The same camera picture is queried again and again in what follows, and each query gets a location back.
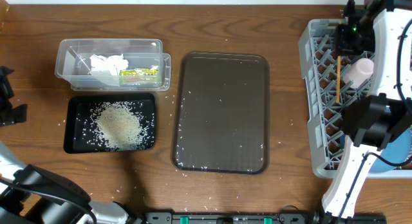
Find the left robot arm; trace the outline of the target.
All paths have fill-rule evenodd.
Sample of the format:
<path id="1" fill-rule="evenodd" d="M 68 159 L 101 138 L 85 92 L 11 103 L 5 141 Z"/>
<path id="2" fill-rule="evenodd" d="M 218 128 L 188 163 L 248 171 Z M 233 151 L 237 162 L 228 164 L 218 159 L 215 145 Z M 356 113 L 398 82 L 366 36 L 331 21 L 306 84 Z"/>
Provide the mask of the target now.
<path id="1" fill-rule="evenodd" d="M 24 164 L 1 144 L 1 223 L 144 223 L 117 202 L 99 203 L 71 180 Z"/>

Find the pile of white rice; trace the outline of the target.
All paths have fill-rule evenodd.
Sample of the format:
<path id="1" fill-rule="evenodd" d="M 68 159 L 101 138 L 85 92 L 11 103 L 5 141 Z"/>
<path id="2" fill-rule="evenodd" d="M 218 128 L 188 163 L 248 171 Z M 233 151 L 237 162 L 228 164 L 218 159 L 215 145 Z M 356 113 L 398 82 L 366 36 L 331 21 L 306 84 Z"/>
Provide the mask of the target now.
<path id="1" fill-rule="evenodd" d="M 151 100 L 78 105 L 73 149 L 78 153 L 137 151 L 155 142 L 155 105 Z"/>

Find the dark blue plate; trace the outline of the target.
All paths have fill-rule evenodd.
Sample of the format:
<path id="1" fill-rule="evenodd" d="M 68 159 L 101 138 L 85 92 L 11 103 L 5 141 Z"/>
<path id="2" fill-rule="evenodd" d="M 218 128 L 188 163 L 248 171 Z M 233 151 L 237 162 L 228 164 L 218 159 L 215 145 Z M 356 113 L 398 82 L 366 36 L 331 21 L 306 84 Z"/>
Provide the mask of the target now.
<path id="1" fill-rule="evenodd" d="M 382 150 L 381 157 L 392 163 L 402 163 L 407 160 L 411 151 L 411 130 L 405 130 L 395 141 L 389 143 Z M 395 167 L 385 164 L 376 159 L 372 165 L 371 173 L 384 173 L 393 170 Z"/>

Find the dark brown serving tray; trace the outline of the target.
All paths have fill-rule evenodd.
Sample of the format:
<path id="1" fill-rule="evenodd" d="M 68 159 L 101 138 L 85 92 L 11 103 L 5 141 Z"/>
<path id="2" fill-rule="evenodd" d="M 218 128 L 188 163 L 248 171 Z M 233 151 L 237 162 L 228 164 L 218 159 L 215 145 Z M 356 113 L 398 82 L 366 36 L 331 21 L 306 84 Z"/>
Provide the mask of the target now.
<path id="1" fill-rule="evenodd" d="M 180 170 L 257 175 L 269 162 L 269 65 L 259 55 L 187 54 L 171 161 Z"/>

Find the grey dishwasher rack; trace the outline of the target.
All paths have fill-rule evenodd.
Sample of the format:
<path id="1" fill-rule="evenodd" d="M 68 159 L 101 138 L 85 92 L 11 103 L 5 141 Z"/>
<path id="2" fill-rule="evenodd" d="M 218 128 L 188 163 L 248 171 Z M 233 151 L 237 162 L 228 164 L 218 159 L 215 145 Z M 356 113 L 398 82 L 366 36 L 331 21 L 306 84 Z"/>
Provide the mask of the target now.
<path id="1" fill-rule="evenodd" d="M 344 133 L 342 109 L 358 102 L 370 92 L 376 92 L 385 80 L 396 81 L 396 76 L 372 76 L 359 88 L 343 82 L 350 66 L 361 58 L 375 58 L 365 51 L 356 56 L 343 56 L 341 70 L 341 97 L 335 102 L 337 79 L 337 54 L 335 52 L 335 28 L 340 19 L 312 19 L 300 36 L 299 58 L 301 75 L 306 84 L 309 120 L 307 123 L 312 171 L 320 178 L 334 178 L 343 154 L 341 140 Z"/>

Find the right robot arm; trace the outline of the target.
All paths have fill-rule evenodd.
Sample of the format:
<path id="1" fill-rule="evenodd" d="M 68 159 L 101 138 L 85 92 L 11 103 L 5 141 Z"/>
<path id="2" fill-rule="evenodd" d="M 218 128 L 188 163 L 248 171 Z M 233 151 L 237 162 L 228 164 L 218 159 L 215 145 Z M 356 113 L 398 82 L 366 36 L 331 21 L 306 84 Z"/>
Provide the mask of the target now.
<path id="1" fill-rule="evenodd" d="M 373 51 L 374 73 L 368 95 L 343 110 L 343 156 L 314 223 L 356 222 L 357 197 L 375 160 L 411 163 L 381 156 L 411 127 L 411 0 L 364 0 L 362 9 L 348 0 L 343 16 L 346 22 L 335 29 L 337 55 Z"/>

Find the black plastic bin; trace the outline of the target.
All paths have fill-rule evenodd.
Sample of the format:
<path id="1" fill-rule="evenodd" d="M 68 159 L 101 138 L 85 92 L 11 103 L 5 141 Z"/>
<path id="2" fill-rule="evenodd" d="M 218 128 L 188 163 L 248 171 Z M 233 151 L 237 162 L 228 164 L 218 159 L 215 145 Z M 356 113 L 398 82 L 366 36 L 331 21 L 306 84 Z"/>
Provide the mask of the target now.
<path id="1" fill-rule="evenodd" d="M 69 154 L 147 150 L 155 136 L 151 93 L 79 96 L 68 103 L 63 148 Z"/>

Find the white green wrapper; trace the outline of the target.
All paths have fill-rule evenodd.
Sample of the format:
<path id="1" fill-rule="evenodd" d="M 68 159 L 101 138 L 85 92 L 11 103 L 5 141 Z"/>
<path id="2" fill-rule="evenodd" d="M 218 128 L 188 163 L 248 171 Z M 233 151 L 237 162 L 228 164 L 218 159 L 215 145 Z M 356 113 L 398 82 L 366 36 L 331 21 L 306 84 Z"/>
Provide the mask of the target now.
<path id="1" fill-rule="evenodd" d="M 151 68 L 130 68 L 124 55 L 92 55 L 89 74 L 108 86 L 135 85 L 156 81 L 159 66 Z"/>

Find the wooden chopstick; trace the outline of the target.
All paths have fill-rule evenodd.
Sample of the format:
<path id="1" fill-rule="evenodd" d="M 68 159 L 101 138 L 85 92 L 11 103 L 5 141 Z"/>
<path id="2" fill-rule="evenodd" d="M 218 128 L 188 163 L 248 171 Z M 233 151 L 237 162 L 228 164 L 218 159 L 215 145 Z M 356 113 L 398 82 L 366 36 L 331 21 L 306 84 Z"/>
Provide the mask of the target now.
<path id="1" fill-rule="evenodd" d="M 341 56 L 337 56 L 337 79 L 336 79 L 336 97 L 335 102 L 339 104 L 341 97 Z"/>

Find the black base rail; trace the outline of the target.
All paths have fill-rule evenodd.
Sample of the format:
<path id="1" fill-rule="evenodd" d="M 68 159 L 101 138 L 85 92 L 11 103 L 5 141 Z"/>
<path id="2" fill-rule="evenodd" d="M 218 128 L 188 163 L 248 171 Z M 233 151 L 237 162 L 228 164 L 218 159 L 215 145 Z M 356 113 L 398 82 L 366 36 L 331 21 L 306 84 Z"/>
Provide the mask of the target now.
<path id="1" fill-rule="evenodd" d="M 308 217 L 307 214 L 284 213 L 274 215 L 246 214 L 171 214 L 168 212 L 150 212 L 145 214 L 144 223 L 151 224 L 307 224 L 323 223 L 319 215 Z"/>

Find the clear plastic bin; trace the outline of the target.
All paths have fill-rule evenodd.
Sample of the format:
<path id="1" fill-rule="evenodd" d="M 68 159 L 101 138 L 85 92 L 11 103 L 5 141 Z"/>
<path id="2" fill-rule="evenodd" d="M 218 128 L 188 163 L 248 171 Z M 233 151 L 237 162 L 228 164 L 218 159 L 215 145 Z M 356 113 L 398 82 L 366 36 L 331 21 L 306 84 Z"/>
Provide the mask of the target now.
<path id="1" fill-rule="evenodd" d="M 65 39 L 55 75 L 75 91 L 166 91 L 171 56 L 159 39 Z"/>

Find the pink plastic cup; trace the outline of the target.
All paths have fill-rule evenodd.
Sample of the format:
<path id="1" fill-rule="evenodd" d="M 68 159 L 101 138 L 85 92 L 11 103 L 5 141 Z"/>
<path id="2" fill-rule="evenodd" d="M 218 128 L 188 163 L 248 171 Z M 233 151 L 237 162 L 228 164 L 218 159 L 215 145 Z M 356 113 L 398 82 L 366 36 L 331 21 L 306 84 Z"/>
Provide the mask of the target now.
<path id="1" fill-rule="evenodd" d="M 357 89 L 373 75 L 373 69 L 374 62 L 371 59 L 361 58 L 351 65 L 343 81 L 345 84 L 352 82 L 350 87 Z"/>

